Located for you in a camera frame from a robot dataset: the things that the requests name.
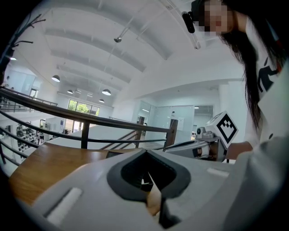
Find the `white t-shirt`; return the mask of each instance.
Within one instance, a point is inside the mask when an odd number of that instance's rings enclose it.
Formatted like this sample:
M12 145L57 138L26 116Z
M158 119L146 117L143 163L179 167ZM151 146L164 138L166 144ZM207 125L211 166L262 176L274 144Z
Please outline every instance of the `white t-shirt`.
M277 40L278 37L272 28L271 32L274 39ZM272 63L272 60L268 56L266 47L249 17L247 18L246 34L256 52L257 84L259 96L260 99L262 99L262 97L278 78L277 65ZM256 131L251 114L248 111L245 140L248 141L252 147L255 147L259 143L270 139L272 136L273 135L270 132L269 125L264 116L261 115L259 128Z

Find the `ceiling light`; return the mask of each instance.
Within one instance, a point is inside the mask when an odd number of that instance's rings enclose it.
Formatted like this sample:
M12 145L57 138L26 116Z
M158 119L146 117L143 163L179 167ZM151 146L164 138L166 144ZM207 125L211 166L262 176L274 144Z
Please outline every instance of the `ceiling light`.
M110 96L112 93L110 92L110 90L104 89L104 90L103 90L103 94L105 94L105 95L107 95L107 96Z
M54 80L55 82L60 82L60 77L58 76L58 75L54 75L53 77L52 77L52 80Z
M113 40L114 40L115 42L119 43L119 42L121 42L122 38L121 38L121 37L117 37L117 38L114 38Z

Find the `white ceiling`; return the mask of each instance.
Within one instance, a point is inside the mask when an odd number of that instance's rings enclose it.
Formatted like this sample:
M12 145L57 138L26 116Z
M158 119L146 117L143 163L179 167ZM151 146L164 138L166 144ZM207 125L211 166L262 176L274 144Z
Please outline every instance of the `white ceiling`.
M49 60L18 49L33 71L60 92L65 93L64 86L93 94L108 88L115 98L131 81L166 60L195 52L196 39L204 37L187 32L181 12L190 7L188 0L50 0L34 12L46 19L33 29L42 37L31 37L43 40L32 47L46 52ZM121 34L122 41L114 42ZM210 44L219 46L219 39ZM61 84L51 81L54 74Z

